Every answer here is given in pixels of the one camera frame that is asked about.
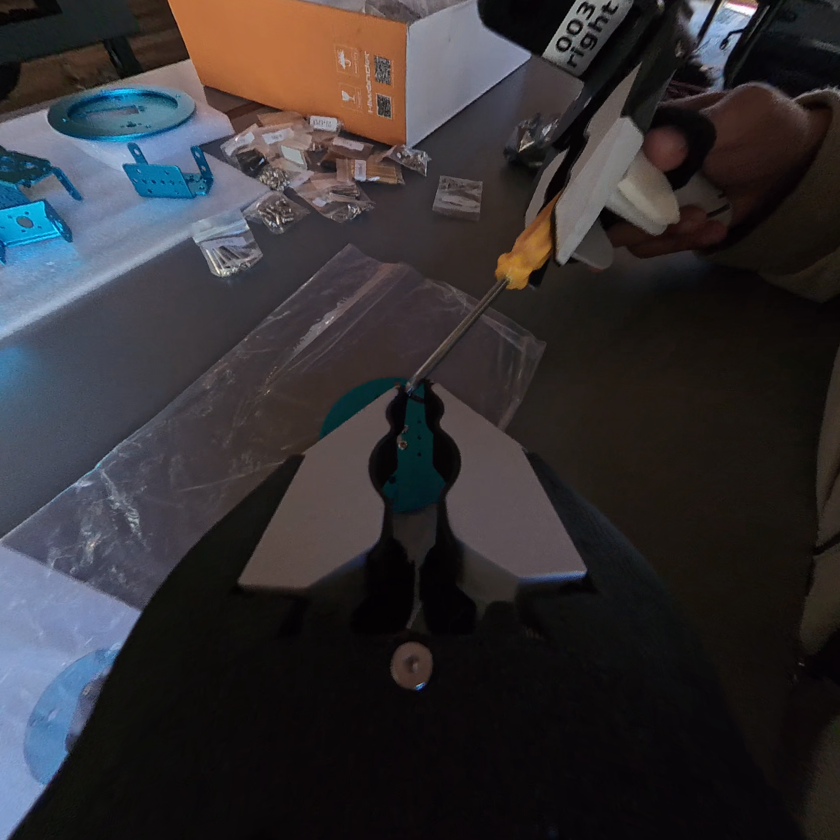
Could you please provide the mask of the clear plastic bag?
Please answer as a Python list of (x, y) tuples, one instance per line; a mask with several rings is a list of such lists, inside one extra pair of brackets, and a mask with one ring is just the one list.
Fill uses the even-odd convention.
[(347, 245), (2, 545), (142, 608), (333, 405), (415, 372), (476, 300)]

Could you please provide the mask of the dark parts bag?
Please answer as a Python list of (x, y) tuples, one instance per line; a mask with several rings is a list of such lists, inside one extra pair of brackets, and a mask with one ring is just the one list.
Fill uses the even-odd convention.
[(520, 121), (505, 143), (506, 162), (530, 172), (537, 171), (552, 148), (560, 120), (558, 113), (538, 112)]

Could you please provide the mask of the white foam sheet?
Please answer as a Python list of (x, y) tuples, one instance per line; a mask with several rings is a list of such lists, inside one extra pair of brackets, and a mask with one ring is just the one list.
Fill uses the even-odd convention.
[(214, 184), (195, 199), (141, 197), (123, 171), (123, 143), (67, 138), (53, 130), (47, 108), (2, 121), (2, 146), (48, 159), (83, 196), (73, 200), (54, 179), (36, 186), (68, 223), (61, 237), (13, 246), (1, 271), (2, 341), (191, 236), (195, 222), (245, 208), (267, 189), (233, 166), (207, 156)]

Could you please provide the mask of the pile of small parts bags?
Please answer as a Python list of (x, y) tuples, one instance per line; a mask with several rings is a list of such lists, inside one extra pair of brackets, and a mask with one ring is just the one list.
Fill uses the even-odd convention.
[(372, 210), (363, 184), (403, 186), (404, 172), (425, 176), (429, 155), (399, 143), (379, 150), (343, 133), (334, 117), (263, 111), (220, 147), (227, 163), (268, 192), (285, 193), (338, 224)]

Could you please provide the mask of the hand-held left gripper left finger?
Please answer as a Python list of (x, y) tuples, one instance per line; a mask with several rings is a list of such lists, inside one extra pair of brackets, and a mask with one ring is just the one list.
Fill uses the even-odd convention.
[(393, 524), (405, 413), (396, 385), (310, 447), (238, 578), (243, 590), (303, 594), (363, 568), (371, 554), (413, 579)]

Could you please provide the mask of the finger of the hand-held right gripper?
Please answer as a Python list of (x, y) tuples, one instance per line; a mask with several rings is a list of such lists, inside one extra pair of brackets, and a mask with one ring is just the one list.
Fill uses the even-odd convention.
[(559, 150), (580, 152), (566, 189), (555, 206), (551, 260), (565, 266), (576, 259), (579, 247), (596, 226), (599, 216), (631, 163), (642, 150), (644, 131), (625, 114), (635, 93), (642, 65), (626, 70), (586, 104), (582, 97), (563, 116)]
[(580, 157), (577, 149), (552, 149), (542, 163), (530, 202), (524, 215), (524, 227), (529, 228), (542, 211), (548, 207), (547, 218), (555, 226), (555, 206), (561, 199), (571, 177), (571, 172)]

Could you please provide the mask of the square bag of tiny screws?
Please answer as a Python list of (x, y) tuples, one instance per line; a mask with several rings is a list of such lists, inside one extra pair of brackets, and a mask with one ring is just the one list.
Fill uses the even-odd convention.
[(478, 222), (483, 186), (481, 181), (441, 175), (438, 178), (432, 210), (441, 216)]

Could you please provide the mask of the person's right forearm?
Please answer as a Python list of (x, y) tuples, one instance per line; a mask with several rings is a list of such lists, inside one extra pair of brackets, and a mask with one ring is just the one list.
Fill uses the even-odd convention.
[(820, 150), (781, 204), (729, 247), (712, 252), (709, 261), (755, 272), (795, 295), (825, 302), (839, 293), (839, 93), (814, 90), (794, 101), (831, 113)]

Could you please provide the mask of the teal round metal plate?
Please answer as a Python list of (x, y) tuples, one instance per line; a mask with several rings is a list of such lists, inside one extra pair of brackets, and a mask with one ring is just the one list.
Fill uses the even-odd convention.
[(373, 451), (392, 432), (387, 409), (405, 383), (393, 376), (373, 379), (342, 395), (328, 411), (318, 443), (306, 453), (294, 490), (306, 487), (319, 507), (333, 510), (370, 511), (379, 501), (375, 487), (394, 513), (435, 504), (445, 478), (434, 466), (434, 430), (425, 404), (427, 382), (418, 385), (407, 402), (395, 404), (395, 445), (385, 459), (386, 471), (379, 474), (376, 484), (371, 482)]

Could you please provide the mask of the person's right hand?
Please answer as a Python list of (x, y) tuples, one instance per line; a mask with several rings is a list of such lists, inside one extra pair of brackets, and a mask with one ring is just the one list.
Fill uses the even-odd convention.
[[(807, 107), (774, 88), (749, 83), (673, 102), (703, 113), (717, 140), (707, 155), (705, 177), (731, 204), (731, 223), (752, 225), (784, 200), (818, 154), (831, 126), (831, 109)], [(696, 206), (685, 206), (679, 222), (657, 237), (628, 223), (610, 228), (615, 248), (638, 258), (665, 256), (718, 246), (728, 227)]]

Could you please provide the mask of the assembly guide booklet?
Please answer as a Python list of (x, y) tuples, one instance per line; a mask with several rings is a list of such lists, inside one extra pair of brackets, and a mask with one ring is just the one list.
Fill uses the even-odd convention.
[(2, 838), (73, 749), (139, 615), (2, 546)]

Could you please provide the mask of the grey desk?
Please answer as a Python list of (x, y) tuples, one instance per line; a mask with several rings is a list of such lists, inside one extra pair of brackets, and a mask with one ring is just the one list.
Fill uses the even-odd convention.
[[(190, 241), (13, 339), (2, 396), (2, 534), (149, 421), (345, 245), (478, 298), (519, 234), (528, 173), (513, 126), (565, 109), (568, 81), (531, 59), (423, 144), (428, 178), (371, 190), (348, 224), (257, 231), (232, 282)], [(433, 212), (441, 175), (483, 182), (478, 222)], [(591, 274), (550, 267), (499, 312), (547, 343), (510, 431), (664, 578), (772, 781), (815, 540), (815, 454), (838, 345), (819, 305), (693, 255), (619, 251)]]

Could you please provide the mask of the dark blue metal bracket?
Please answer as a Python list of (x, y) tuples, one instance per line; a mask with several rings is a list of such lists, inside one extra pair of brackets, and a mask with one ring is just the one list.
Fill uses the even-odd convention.
[(62, 184), (73, 199), (83, 200), (70, 178), (49, 160), (1, 146), (2, 207), (26, 204), (28, 198), (22, 190), (29, 189), (51, 176)]

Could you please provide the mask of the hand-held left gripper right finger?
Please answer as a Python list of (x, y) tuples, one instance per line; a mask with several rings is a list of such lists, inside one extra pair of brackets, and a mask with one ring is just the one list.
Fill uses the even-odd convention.
[(439, 384), (440, 428), (460, 468), (446, 494), (458, 587), (567, 585), (587, 569), (526, 452)]

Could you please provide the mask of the yellow handled screwdriver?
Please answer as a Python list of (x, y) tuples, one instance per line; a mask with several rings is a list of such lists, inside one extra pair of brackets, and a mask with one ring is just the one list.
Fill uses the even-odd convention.
[(559, 198), (560, 196), (556, 196), (551, 199), (519, 235), (511, 249), (499, 257), (495, 284), (408, 379), (404, 386), (404, 393), (407, 396), (413, 396), (417, 387), (438, 368), (504, 291), (525, 288), (531, 275), (545, 267), (553, 254), (552, 218), (553, 209)]

